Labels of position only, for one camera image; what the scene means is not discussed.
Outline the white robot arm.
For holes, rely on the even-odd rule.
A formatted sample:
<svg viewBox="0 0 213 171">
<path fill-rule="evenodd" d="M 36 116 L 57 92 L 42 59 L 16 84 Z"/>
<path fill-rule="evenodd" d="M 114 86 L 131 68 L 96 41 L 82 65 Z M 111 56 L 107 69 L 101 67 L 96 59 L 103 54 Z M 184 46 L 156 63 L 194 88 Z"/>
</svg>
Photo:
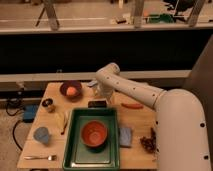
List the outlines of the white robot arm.
<svg viewBox="0 0 213 171">
<path fill-rule="evenodd" d="M 212 171 L 205 112 L 200 100 L 184 89 L 164 90 L 119 76 L 109 63 L 95 78 L 99 91 L 113 89 L 156 111 L 156 158 L 158 171 Z"/>
</svg>

